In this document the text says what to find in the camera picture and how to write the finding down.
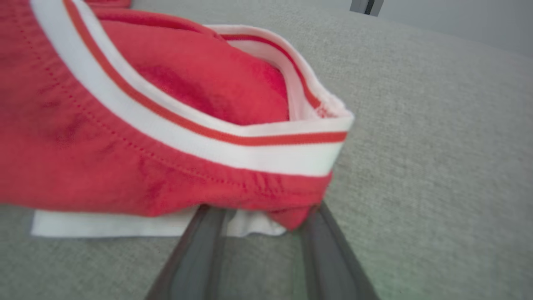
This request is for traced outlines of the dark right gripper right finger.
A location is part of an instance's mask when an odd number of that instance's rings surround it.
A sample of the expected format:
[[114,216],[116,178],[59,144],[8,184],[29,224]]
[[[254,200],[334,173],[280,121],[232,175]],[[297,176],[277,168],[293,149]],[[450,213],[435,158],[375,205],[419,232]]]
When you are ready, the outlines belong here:
[[378,300],[373,284],[324,202],[299,228],[305,300]]

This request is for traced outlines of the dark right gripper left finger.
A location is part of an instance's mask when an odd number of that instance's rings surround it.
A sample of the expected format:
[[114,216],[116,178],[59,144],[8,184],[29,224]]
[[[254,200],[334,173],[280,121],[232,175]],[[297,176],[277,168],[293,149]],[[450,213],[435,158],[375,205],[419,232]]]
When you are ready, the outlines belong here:
[[228,211],[201,205],[156,277],[146,300],[216,300]]

